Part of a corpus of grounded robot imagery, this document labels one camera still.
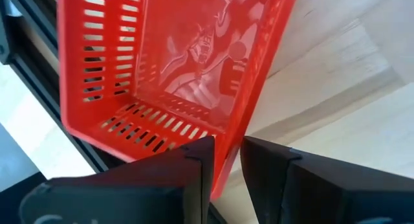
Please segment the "red plastic slotted basket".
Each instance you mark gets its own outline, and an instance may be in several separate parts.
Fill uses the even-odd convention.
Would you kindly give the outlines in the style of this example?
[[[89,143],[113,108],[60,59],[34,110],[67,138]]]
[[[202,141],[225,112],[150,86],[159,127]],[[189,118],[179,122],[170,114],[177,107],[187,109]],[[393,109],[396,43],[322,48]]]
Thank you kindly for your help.
[[[61,121],[126,162],[212,136],[221,196],[296,0],[57,0]]]

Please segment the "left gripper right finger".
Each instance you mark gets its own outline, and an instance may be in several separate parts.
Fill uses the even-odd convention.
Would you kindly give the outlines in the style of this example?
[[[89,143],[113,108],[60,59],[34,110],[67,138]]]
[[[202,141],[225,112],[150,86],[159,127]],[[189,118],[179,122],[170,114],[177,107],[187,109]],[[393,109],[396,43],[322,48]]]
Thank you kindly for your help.
[[[259,224],[414,224],[414,179],[245,137]]]

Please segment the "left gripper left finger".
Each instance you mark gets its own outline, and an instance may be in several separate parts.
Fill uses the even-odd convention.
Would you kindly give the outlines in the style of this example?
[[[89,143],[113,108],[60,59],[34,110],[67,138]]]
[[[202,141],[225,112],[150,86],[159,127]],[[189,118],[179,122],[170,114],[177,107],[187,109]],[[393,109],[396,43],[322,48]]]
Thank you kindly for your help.
[[[22,200],[22,224],[207,224],[213,137],[84,177],[50,179]]]

